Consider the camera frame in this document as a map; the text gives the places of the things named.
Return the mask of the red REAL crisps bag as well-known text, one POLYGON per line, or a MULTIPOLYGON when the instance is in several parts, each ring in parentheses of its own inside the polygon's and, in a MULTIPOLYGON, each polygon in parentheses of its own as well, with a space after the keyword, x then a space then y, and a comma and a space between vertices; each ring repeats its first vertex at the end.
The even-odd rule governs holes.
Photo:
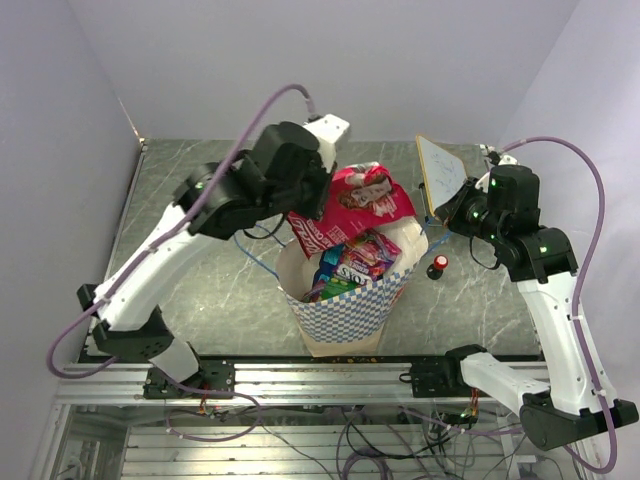
POLYGON ((320 219, 291 212, 287 221, 304 255, 311 257, 415 214, 409 195, 390 171, 371 162, 336 171, 320 219))

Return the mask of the purple Fox's candy bag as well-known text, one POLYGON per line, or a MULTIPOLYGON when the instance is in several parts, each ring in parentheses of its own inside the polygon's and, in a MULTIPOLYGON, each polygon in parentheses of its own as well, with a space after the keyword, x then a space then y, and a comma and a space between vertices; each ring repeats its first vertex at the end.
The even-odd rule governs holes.
POLYGON ((335 274, 358 285, 374 282, 384 276, 401 253, 385 235, 370 229, 343 245, 335 274))

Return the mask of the green candy bag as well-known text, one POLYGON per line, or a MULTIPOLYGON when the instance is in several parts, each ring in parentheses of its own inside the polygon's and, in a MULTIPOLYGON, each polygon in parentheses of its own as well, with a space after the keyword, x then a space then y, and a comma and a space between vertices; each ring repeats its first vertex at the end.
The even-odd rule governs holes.
POLYGON ((319 298, 321 300, 327 300, 333 297, 337 297, 344 293, 356 290, 362 287, 362 284, 344 279, 342 277, 332 277, 323 287, 320 292, 319 298))

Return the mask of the blue checkered paper bag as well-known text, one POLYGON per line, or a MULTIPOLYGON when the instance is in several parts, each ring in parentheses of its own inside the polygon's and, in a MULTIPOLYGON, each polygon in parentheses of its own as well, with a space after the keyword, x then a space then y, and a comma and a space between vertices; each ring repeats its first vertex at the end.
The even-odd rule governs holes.
POLYGON ((427 235, 433 233, 435 227, 422 225, 413 217, 373 230, 394 242, 402 253, 381 279, 327 300, 313 299, 311 294, 314 271, 323 252, 306 257, 297 240, 279 241, 280 252, 275 265, 269 267, 244 246, 239 247, 278 281, 278 288, 313 357, 373 354, 387 319, 419 262, 450 237, 445 233, 430 243, 427 235))

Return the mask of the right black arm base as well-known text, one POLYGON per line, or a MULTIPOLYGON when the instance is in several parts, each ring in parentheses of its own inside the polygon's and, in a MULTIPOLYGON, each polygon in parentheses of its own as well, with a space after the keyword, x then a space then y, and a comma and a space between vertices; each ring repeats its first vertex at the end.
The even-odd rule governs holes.
POLYGON ((414 398, 464 397, 471 393, 471 388, 462 380, 460 362, 446 356, 413 362, 398 379, 410 386, 414 398))

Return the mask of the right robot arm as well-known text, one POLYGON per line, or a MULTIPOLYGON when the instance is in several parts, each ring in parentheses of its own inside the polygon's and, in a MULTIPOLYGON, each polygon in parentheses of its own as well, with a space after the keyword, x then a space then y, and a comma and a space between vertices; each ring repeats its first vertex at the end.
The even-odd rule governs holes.
POLYGON ((536 381, 479 345, 448 352, 442 387, 459 396, 476 388, 517 414, 524 433, 548 451, 634 424, 636 405, 618 397, 602 370, 588 330, 574 327, 578 263, 567 235, 539 223, 538 176, 528 167, 499 165, 487 185, 466 179, 436 216, 448 229, 494 249, 523 297, 544 354, 549 380, 536 381))

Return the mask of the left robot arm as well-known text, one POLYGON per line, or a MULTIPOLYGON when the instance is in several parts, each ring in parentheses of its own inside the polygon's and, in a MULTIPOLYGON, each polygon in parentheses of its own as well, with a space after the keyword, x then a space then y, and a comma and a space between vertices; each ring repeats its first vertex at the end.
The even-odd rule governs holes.
POLYGON ((338 145, 349 132, 349 123, 332 114, 304 125, 283 121, 267 126, 252 148, 197 168, 120 269, 79 290, 98 321, 92 331, 98 349, 148 362, 178 395, 196 395, 209 381, 195 350, 166 326, 160 300, 216 241, 274 216, 320 218, 338 145))

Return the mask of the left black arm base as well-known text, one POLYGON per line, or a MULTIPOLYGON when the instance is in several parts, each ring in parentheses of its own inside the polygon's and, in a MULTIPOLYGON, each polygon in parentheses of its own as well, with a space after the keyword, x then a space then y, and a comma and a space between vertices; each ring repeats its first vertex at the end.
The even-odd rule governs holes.
POLYGON ((147 400, 173 400, 202 397, 197 390, 214 390, 214 398, 229 399, 235 386, 235 368, 225 360, 204 360, 200 370, 185 380, 177 382, 157 367, 148 371, 143 385, 143 398, 147 400))

